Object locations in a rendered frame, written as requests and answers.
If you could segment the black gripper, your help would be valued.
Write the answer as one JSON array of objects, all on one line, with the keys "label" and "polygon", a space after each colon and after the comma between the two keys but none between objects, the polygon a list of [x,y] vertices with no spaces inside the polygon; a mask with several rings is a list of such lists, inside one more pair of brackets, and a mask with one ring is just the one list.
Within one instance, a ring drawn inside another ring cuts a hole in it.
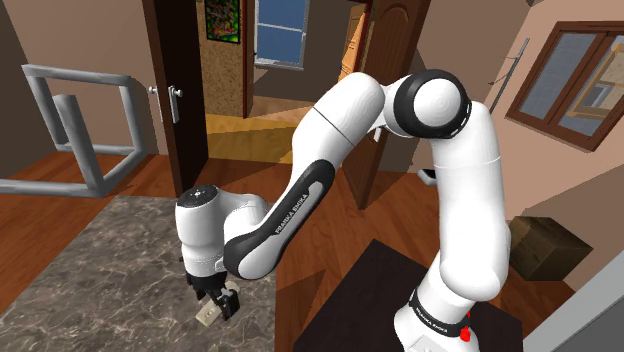
[{"label": "black gripper", "polygon": [[187,283],[195,291],[197,300],[202,300],[206,294],[212,293],[212,300],[221,310],[225,321],[240,309],[238,292],[235,289],[225,288],[226,278],[226,271],[207,277],[197,277],[186,273]]}]

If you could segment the beige rectangular block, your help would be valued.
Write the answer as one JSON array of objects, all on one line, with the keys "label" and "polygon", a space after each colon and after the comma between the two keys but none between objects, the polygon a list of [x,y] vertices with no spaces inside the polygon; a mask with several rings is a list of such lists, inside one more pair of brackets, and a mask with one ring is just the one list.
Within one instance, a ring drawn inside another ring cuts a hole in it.
[{"label": "beige rectangular block", "polygon": [[[225,283],[225,288],[235,289],[238,293],[240,292],[240,287],[234,281],[227,281]],[[213,302],[212,298],[210,298],[196,314],[196,319],[206,327],[212,325],[218,318],[223,319],[223,315],[218,306]]]}]

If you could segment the dark robot stand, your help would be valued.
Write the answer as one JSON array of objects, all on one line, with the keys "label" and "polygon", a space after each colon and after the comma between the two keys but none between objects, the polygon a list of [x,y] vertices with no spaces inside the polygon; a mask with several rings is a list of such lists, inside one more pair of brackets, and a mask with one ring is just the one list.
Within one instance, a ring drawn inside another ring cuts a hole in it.
[{"label": "dark robot stand", "polygon": [[[404,352],[394,316],[405,306],[427,269],[374,240],[362,253],[293,346],[293,352]],[[460,348],[479,352],[523,352],[521,322],[490,305],[476,303],[456,325],[430,317],[425,324],[436,337],[449,337]]]}]

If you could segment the white framed window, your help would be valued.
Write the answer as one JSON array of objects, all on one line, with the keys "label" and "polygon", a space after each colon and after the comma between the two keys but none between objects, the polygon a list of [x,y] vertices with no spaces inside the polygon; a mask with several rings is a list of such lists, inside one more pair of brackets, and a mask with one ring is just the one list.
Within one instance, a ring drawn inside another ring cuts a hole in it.
[{"label": "white framed window", "polygon": [[255,0],[255,64],[302,71],[310,0]]}]

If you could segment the brown wooden door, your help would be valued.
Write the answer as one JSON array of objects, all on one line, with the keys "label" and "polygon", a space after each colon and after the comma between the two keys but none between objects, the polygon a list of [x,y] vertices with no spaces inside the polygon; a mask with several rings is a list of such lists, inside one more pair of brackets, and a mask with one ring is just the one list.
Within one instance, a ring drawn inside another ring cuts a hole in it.
[{"label": "brown wooden door", "polygon": [[[359,70],[388,85],[408,74],[431,0],[355,0],[369,5],[365,51]],[[357,207],[366,209],[389,132],[356,145],[342,170]]]}]

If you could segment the brown cardboard box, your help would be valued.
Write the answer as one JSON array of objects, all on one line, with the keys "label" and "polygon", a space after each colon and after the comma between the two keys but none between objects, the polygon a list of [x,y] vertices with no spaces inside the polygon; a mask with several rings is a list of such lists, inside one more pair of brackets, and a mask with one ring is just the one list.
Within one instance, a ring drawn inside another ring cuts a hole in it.
[{"label": "brown cardboard box", "polygon": [[510,265],[526,281],[561,281],[593,248],[550,217],[516,216]]}]

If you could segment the brown framed window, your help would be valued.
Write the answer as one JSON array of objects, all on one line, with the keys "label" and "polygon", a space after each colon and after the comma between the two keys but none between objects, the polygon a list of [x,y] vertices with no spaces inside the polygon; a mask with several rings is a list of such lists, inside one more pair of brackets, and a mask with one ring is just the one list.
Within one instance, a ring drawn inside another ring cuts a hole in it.
[{"label": "brown framed window", "polygon": [[594,151],[624,117],[624,21],[559,21],[507,117]]}]

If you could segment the grey metal frame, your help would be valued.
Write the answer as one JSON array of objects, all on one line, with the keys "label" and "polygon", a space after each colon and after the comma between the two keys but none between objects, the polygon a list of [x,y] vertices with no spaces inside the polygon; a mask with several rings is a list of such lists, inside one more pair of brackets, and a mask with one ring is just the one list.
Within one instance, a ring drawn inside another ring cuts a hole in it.
[{"label": "grey metal frame", "polygon": [[[84,181],[64,183],[0,179],[0,194],[102,198],[146,157],[147,146],[140,127],[132,77],[34,64],[24,64],[22,70],[56,150],[74,155]],[[117,87],[132,144],[94,144],[77,98],[68,94],[53,96],[47,84],[49,78]]]}]

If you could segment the colourful wall picture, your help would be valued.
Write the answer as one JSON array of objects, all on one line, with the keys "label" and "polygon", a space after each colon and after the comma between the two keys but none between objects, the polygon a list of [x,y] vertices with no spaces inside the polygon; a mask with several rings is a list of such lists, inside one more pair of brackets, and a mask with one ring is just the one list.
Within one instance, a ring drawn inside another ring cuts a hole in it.
[{"label": "colourful wall picture", "polygon": [[204,0],[208,40],[240,43],[240,0]]}]

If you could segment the grey wall rail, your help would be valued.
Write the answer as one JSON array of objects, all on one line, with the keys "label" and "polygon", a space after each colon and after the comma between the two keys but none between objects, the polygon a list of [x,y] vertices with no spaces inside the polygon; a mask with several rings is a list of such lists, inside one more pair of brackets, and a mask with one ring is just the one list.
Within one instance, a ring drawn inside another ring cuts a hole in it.
[{"label": "grey wall rail", "polygon": [[494,112],[496,106],[498,105],[498,102],[499,102],[502,94],[504,93],[504,91],[505,91],[505,89],[506,89],[506,87],[507,87],[507,85],[508,85],[508,83],[509,83],[509,81],[510,81],[510,79],[511,79],[511,77],[512,77],[512,75],[513,75],[513,73],[514,73],[514,71],[515,71],[515,69],[516,69],[516,67],[518,65],[518,63],[519,63],[519,61],[521,60],[521,58],[522,58],[522,56],[523,56],[523,54],[524,54],[524,52],[526,50],[526,47],[528,46],[529,42],[530,42],[530,38],[526,37],[524,42],[523,42],[523,44],[522,44],[522,46],[521,46],[521,48],[520,48],[520,50],[519,50],[519,52],[515,56],[512,57],[513,63],[511,64],[511,66],[510,66],[509,70],[507,71],[507,73],[504,74],[501,78],[499,78],[499,79],[497,79],[495,81],[489,82],[489,85],[491,85],[491,86],[493,86],[495,83],[498,83],[499,81],[502,82],[502,84],[501,84],[501,86],[500,86],[500,88],[499,88],[499,90],[498,90],[498,92],[497,92],[497,94],[496,94],[496,96],[495,96],[495,98],[494,98],[490,108],[489,108],[489,113],[490,114],[492,114]]}]

